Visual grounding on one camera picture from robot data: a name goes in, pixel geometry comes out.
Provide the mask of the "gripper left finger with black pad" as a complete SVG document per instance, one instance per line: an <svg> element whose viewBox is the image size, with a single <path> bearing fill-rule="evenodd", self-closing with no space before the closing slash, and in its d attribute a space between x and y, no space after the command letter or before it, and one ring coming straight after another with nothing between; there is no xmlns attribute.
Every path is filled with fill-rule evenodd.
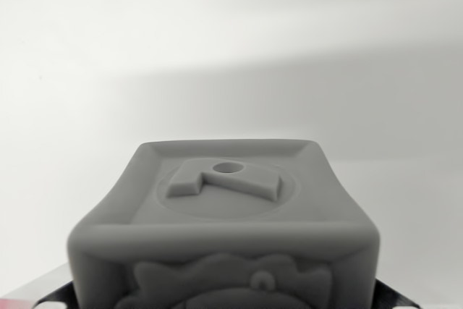
<svg viewBox="0 0 463 309"><path fill-rule="evenodd" d="M1 296L1 308L78 308L68 264Z"/></svg>

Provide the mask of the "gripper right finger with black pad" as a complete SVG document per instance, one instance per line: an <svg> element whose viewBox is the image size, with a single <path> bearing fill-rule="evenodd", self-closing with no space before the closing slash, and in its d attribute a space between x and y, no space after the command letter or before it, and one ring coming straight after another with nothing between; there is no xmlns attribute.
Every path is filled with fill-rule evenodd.
<svg viewBox="0 0 463 309"><path fill-rule="evenodd" d="M375 280L373 309L420 308L420 305L379 279Z"/></svg>

